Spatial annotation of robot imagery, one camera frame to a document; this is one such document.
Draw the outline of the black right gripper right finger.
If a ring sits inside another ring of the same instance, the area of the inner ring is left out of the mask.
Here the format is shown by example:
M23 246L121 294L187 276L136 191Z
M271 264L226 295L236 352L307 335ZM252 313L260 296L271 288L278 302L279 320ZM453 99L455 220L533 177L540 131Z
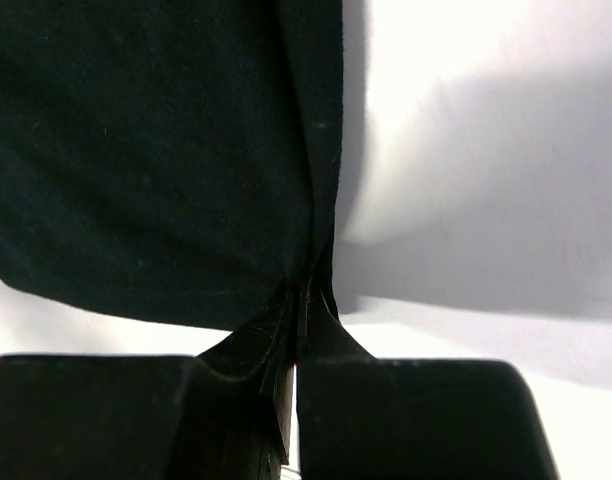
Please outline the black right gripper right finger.
M533 395L502 361L379 359L300 294L297 416L306 479L554 479Z

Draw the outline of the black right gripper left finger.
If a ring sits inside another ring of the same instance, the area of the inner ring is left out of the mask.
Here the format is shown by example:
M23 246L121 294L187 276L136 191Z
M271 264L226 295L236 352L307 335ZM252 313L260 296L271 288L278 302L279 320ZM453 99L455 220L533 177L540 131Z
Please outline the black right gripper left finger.
M0 356L0 479L277 479L297 290L198 356Z

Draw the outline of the black t-shirt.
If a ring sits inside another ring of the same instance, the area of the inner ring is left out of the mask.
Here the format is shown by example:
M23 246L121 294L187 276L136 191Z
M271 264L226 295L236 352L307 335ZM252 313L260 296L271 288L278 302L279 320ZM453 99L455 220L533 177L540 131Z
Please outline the black t-shirt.
M234 330L332 301L360 1L0 1L0 280Z

